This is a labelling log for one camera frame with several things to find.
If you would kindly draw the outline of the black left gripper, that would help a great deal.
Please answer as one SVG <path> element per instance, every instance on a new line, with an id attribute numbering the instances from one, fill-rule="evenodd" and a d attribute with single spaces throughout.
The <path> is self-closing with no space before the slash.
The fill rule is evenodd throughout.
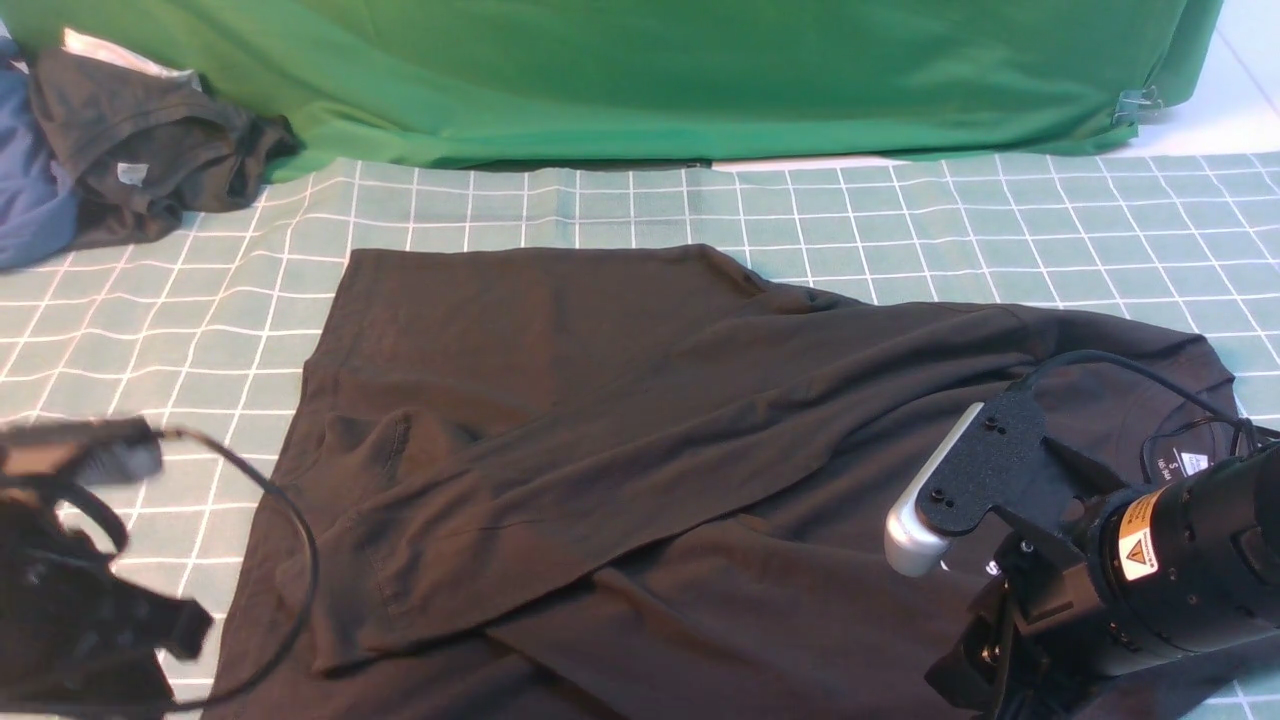
<path id="1" fill-rule="evenodd" d="M 116 577 L 110 559 L 28 489 L 3 492 L 1 685 L 6 714 L 163 716 L 174 691 L 159 651 L 197 659 L 198 602 Z"/>

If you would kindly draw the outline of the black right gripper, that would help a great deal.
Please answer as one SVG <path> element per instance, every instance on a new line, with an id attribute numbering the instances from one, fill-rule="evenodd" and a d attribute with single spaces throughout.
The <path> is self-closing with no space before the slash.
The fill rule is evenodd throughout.
<path id="1" fill-rule="evenodd" d="M 1060 568 L 1028 539 L 995 553 L 1001 573 L 970 606 L 927 684 L 977 719 L 1070 719 L 1132 670 L 1132 615 L 1114 579 L 1115 538 L 1080 536 Z"/>

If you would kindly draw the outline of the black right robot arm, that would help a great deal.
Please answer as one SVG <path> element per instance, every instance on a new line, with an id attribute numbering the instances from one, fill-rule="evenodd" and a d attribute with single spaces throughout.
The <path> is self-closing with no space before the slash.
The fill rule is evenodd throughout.
<path id="1" fill-rule="evenodd" d="M 1069 719 L 1120 679 L 1277 634 L 1277 443 L 1068 525 L 1059 568 L 1021 536 L 925 683 L 978 719 Z"/>

